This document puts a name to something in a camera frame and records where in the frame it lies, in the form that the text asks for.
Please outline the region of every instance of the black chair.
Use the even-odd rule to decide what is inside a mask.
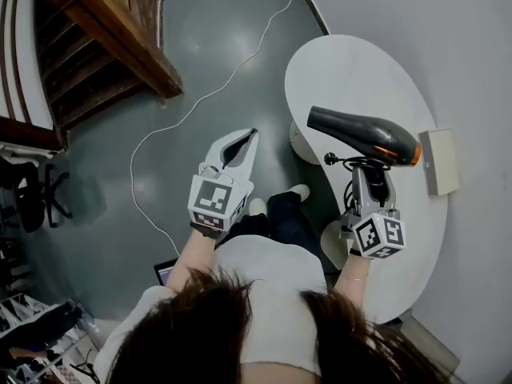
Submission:
[[[2,209],[4,220],[18,213],[25,232],[33,232],[39,229],[45,220],[45,207],[50,227],[57,227],[52,219],[52,206],[66,218],[73,217],[55,199],[55,191],[70,175],[65,172],[60,174],[55,182],[52,182],[50,172],[53,168],[54,166],[51,164],[45,166],[45,181],[42,183],[39,181],[38,168],[33,163],[16,165],[0,157],[0,187],[14,192],[16,204],[16,207],[9,206]],[[25,179],[26,185],[20,187],[23,179]]]

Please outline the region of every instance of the white t-shirt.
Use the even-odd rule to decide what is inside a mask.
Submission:
[[[214,270],[236,272],[253,281],[249,300],[252,319],[243,343],[240,363],[275,362],[320,374],[316,363],[316,327],[301,300],[302,290],[326,291],[318,258],[295,245],[283,245],[261,236],[231,239],[215,251]],[[172,298],[163,286],[144,292],[130,315],[109,336],[96,357],[94,369],[104,382],[126,334],[164,298]]]

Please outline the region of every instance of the table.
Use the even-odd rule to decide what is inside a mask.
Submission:
[[[407,72],[386,52],[356,37],[329,35],[301,47],[286,70],[285,92],[298,129],[322,161],[341,212],[350,172],[341,163],[327,166],[323,156],[334,152],[347,158],[358,152],[308,128],[312,106],[386,118],[416,137],[436,128]],[[427,195],[422,160],[414,168],[393,168],[390,176],[406,224],[408,248],[371,263],[363,309],[369,320],[378,323],[407,311],[423,292],[438,259],[446,224],[447,197]]]

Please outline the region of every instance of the white shoe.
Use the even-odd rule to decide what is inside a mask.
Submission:
[[[266,216],[266,203],[263,199],[256,198],[250,201],[249,215],[257,216],[259,214],[264,214]]]
[[[289,188],[288,192],[295,192],[296,194],[301,195],[301,202],[304,202],[310,196],[311,190],[308,185],[301,183],[300,185],[295,185],[294,187]]]

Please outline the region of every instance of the hair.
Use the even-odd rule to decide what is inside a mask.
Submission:
[[[225,273],[190,273],[174,298],[157,304],[128,333],[108,384],[242,381],[240,353],[251,318],[252,283]],[[317,327],[318,383],[449,382],[403,334],[368,323],[340,293],[300,295]]]

